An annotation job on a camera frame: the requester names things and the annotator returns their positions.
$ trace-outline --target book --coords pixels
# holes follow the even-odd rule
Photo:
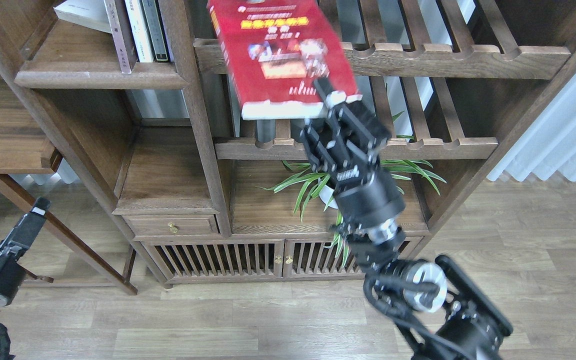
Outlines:
[[[143,12],[146,15],[146,24],[148,25],[148,31],[150,32],[152,50],[155,53],[155,60],[158,62],[167,62],[170,59],[168,47],[166,45],[166,37],[164,35],[160,5],[157,0],[142,1]]]
[[[209,0],[208,11],[242,119],[324,117],[313,87],[320,77],[349,102],[361,99],[340,40],[314,0]]]
[[[148,34],[142,0],[125,0],[125,2],[139,62],[152,63],[154,61],[153,44],[151,44],[151,37]]]
[[[103,0],[103,2],[110,22],[114,49],[119,59],[119,68],[121,68],[122,73],[130,74],[137,63],[137,48],[133,41],[126,3],[124,0]]]
[[[104,0],[66,0],[54,12],[63,21],[110,34]]]

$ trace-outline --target brass knob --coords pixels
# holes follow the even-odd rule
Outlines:
[[[177,233],[179,232],[179,228],[176,227],[175,224],[172,223],[172,222],[169,222],[169,223],[168,223],[168,227],[169,227],[169,229],[170,229],[170,232],[173,233],[173,234],[177,234]]]

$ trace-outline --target white pot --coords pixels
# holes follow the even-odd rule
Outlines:
[[[327,204],[328,201],[330,200],[330,197],[332,196],[334,189],[328,185],[324,186],[323,189],[321,189],[321,191],[319,192],[319,198],[321,199],[321,201],[324,202],[324,204]],[[330,205],[328,205],[329,208],[333,208],[333,209],[339,209],[337,207],[337,203],[332,200],[332,202],[330,203]]]

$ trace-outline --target white book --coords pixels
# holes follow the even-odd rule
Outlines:
[[[66,0],[54,7],[57,18],[110,34],[104,0]]]
[[[144,9],[141,0],[125,0],[128,10],[128,19],[132,28],[132,37],[137,47],[137,56],[141,63],[152,63],[155,61],[151,37],[148,34],[148,25],[144,17]]]

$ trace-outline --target slatted cabinet door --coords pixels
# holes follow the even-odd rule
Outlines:
[[[399,258],[407,259],[422,236],[406,237]],[[330,247],[330,239],[287,239],[283,256],[283,278],[363,278],[352,253],[343,264],[343,255]]]
[[[284,240],[147,241],[168,284],[281,278]]]

